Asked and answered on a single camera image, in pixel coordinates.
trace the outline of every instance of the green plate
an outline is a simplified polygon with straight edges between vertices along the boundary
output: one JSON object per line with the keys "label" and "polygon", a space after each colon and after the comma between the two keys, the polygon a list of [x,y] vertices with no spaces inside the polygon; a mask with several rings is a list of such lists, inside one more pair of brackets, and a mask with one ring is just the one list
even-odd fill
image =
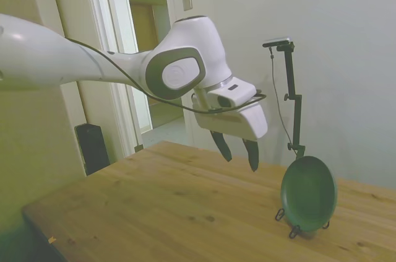
{"label": "green plate", "polygon": [[280,192],[285,215],[293,226],[310,232],[322,228],[337,205],[337,184],[326,164],[315,157],[295,160]]}

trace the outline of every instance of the black speaker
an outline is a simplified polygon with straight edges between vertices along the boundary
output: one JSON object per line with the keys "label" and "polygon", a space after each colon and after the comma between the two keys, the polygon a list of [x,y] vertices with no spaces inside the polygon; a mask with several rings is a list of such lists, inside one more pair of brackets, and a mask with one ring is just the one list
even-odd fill
{"label": "black speaker", "polygon": [[105,140],[99,126],[81,124],[75,127],[75,132],[85,160],[85,172],[87,175],[110,165]]}

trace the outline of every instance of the wooden table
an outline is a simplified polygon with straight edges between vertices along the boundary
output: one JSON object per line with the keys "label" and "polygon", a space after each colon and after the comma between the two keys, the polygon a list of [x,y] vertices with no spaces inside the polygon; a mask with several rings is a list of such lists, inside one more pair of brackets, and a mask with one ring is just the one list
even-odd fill
{"label": "wooden table", "polygon": [[330,228],[288,238],[283,167],[162,142],[27,206],[65,261],[396,261],[396,191],[339,181]]}

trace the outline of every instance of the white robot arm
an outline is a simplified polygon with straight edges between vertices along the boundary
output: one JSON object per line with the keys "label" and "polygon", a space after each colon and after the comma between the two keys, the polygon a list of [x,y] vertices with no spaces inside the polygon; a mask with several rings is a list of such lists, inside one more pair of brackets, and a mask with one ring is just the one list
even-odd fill
{"label": "white robot arm", "polygon": [[257,90],[233,77],[208,17],[179,20],[154,50],[129,55],[97,51],[41,25],[0,14],[0,90],[73,81],[118,82],[162,100],[193,89],[197,122],[210,130],[224,158],[232,156],[223,134],[241,137],[252,169],[258,167],[257,139],[267,132],[267,122],[254,99]]}

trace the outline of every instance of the doorway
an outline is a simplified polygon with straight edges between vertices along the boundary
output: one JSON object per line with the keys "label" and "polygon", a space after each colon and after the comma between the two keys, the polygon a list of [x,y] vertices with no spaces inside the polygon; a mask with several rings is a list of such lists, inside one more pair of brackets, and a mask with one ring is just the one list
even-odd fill
{"label": "doorway", "polygon": [[[171,28],[166,0],[129,0],[129,6],[138,52],[154,49]],[[147,98],[138,90],[133,95],[144,147],[162,140],[187,143],[183,109]],[[174,103],[181,105],[181,99]]]}

